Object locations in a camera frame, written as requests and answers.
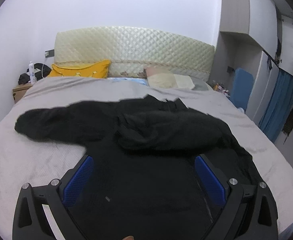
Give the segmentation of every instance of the pillow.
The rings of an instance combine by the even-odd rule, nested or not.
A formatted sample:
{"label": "pillow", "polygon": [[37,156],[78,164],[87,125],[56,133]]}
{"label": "pillow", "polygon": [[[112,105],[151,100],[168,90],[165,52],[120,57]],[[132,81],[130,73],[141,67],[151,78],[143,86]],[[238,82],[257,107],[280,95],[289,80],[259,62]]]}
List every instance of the pillow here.
{"label": "pillow", "polygon": [[173,74],[171,71],[159,67],[148,67],[145,71],[150,87],[186,89],[195,87],[189,76]]}
{"label": "pillow", "polygon": [[95,64],[81,64],[77,66],[58,67],[52,64],[52,71],[48,77],[60,76],[79,76],[79,77],[94,77],[106,78],[108,75],[108,68],[111,64],[110,60],[102,60]]}

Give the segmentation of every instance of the nightstand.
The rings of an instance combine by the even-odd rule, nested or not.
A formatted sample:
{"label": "nightstand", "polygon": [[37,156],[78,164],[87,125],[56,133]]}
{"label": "nightstand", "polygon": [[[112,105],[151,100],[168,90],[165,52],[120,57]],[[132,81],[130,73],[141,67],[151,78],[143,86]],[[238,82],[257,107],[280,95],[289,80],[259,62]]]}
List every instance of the nightstand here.
{"label": "nightstand", "polygon": [[25,92],[31,87],[31,83],[26,83],[24,85],[17,85],[15,88],[13,88],[13,98],[14,103],[16,104],[25,94]]}

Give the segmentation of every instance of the beige pillow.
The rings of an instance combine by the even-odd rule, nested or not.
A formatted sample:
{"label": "beige pillow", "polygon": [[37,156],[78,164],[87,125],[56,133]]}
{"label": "beige pillow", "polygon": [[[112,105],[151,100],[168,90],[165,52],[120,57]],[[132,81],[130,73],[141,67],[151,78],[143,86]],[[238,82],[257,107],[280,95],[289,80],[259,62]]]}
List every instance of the beige pillow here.
{"label": "beige pillow", "polygon": [[145,71],[150,87],[185,89],[195,87],[189,76],[173,74],[171,71],[160,67],[148,67]]}

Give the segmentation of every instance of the quilted headboard cover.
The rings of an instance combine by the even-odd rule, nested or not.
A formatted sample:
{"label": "quilted headboard cover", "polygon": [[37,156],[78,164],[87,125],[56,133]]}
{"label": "quilted headboard cover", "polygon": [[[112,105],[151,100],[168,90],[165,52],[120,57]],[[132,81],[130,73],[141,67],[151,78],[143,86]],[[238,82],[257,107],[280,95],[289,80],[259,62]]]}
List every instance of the quilted headboard cover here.
{"label": "quilted headboard cover", "polygon": [[145,78],[144,67],[208,80],[214,47],[186,36],[137,27],[91,27],[59,32],[55,63],[60,66],[109,59],[111,77]]}

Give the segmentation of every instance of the black jacket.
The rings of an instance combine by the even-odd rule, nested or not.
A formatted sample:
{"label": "black jacket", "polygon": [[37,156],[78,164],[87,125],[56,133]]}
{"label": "black jacket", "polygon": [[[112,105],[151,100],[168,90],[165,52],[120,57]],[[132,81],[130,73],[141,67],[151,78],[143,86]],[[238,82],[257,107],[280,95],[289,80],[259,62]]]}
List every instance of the black jacket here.
{"label": "black jacket", "polygon": [[200,239],[220,210],[199,187],[194,159],[201,153],[228,178],[262,181],[228,125],[180,99],[35,109],[17,119],[15,130],[87,148],[94,170],[68,209],[89,239]]}

